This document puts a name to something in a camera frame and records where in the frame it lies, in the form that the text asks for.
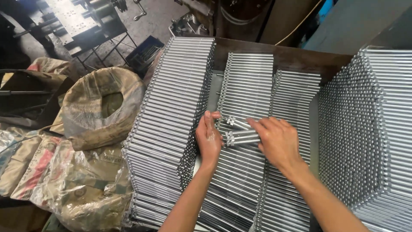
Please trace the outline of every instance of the hand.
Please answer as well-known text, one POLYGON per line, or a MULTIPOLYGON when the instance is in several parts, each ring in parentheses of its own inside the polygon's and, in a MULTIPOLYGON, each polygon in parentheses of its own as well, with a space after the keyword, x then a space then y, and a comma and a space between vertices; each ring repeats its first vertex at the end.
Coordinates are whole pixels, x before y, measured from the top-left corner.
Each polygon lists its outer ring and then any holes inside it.
POLYGON ((248 118, 247 121, 260 136, 259 149, 286 178, 308 167, 299 154, 297 131, 287 121, 274 117, 262 118, 258 122, 248 118))
POLYGON ((196 141, 202 156, 201 166, 213 169, 216 169, 220 149, 224 145, 223 136, 214 124, 214 119, 218 118, 220 118, 220 112, 210 113, 210 111, 206 111, 205 115, 200 118, 199 125, 196 128, 196 141))

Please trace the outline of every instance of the forearm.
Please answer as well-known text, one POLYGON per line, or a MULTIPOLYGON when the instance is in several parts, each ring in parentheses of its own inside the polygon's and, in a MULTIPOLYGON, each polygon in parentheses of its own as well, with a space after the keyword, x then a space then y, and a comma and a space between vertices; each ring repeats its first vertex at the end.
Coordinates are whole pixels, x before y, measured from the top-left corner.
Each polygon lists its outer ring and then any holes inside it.
POLYGON ((362 222, 333 195, 305 165, 291 174, 291 182, 302 195, 325 232, 368 232, 362 222))
POLYGON ((212 180, 213 165, 201 165, 167 216, 159 232, 192 232, 212 180))

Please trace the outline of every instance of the concrete floor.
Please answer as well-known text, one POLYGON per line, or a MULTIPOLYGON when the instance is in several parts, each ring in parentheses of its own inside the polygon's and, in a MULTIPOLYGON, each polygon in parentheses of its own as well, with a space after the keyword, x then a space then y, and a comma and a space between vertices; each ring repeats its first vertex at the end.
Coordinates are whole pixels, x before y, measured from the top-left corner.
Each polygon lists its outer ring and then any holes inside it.
MULTIPOLYGON (((129 31, 130 36, 133 38, 134 42, 139 45, 143 42, 149 35, 152 35, 155 38, 158 38, 163 43, 167 42, 171 37, 168 27, 171 24, 171 19, 180 18, 182 15, 186 14, 189 10, 186 6, 180 6, 179 4, 173 2, 172 0, 144 0, 141 1, 141 4, 147 15, 140 18, 139 21, 133 21, 133 18, 136 15, 139 15, 139 7, 133 3, 133 0, 126 0, 128 10, 126 12, 120 13, 119 17, 122 19, 124 25, 129 31)), ((31 18, 34 22, 38 23, 41 21, 41 13, 35 12, 31 15, 31 18)), ((14 25, 16 25, 16 32, 23 31, 23 28, 18 25, 12 18, 5 15, 8 20, 10 20, 14 25)), ((71 61, 77 67, 79 74, 81 76, 87 74, 88 72, 80 64, 76 58, 72 58, 67 50, 61 44, 61 41, 54 36, 53 34, 49 35, 51 40, 55 45, 55 51, 61 60, 71 61)), ((124 41, 126 44, 133 45, 129 38, 126 38, 124 41)), ((113 48, 113 44, 108 41, 104 43, 97 51, 100 56, 104 56, 113 48)), ((21 47, 23 51, 30 57, 32 61, 38 57, 48 56, 44 48, 40 43, 38 43, 30 34, 26 34, 21 37, 21 47)), ((120 44, 118 47, 119 51, 126 57, 130 52, 133 51, 133 48, 120 44)), ((89 53, 80 55, 80 58, 85 58, 89 53)), ((99 67, 99 62, 97 58, 92 55, 86 64, 99 67)), ((123 65, 123 59, 114 51, 105 61, 106 66, 116 66, 123 65)))

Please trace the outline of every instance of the left hand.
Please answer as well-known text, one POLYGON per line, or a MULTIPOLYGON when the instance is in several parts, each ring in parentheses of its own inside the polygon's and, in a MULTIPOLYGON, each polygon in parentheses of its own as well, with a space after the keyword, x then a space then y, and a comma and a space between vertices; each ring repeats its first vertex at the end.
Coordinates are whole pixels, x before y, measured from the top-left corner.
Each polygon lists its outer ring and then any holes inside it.
POLYGON ((216 169, 220 149, 224 145, 223 136, 215 128, 214 119, 220 118, 220 112, 206 111, 196 128, 196 141, 202 156, 201 166, 216 169))

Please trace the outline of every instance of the right hand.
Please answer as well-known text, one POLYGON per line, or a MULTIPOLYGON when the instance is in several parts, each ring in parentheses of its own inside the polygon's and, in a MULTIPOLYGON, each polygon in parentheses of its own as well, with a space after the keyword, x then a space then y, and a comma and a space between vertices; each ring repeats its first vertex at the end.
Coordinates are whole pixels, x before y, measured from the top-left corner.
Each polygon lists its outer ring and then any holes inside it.
POLYGON ((260 136, 262 142, 258 144, 259 149, 286 178, 302 171, 302 168, 308 168, 299 154, 297 131, 287 121, 270 117, 258 122, 248 118, 247 122, 260 136))

